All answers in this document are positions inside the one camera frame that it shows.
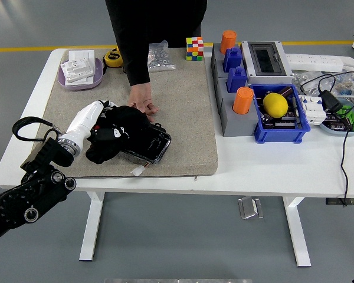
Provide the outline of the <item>person's hand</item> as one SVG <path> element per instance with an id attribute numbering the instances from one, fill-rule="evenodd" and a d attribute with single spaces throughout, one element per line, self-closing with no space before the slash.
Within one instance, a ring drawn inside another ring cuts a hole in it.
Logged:
<path id="1" fill-rule="evenodd" d="M 158 108 L 152 100 L 151 83 L 136 84 L 130 87 L 130 95 L 127 105 L 140 110 L 147 115 L 150 122 L 154 122 L 153 115 L 158 112 Z"/>

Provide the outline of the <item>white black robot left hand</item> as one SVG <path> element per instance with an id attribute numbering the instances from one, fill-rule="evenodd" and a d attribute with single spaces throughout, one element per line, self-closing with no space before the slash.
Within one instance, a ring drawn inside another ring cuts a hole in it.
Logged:
<path id="1" fill-rule="evenodd" d="M 90 131 L 96 124 L 103 109 L 113 106 L 116 106 L 115 103 L 109 100 L 97 100 L 85 106 L 85 108 L 77 113 L 64 137 L 67 137 L 75 143 L 83 142 L 90 136 Z"/>

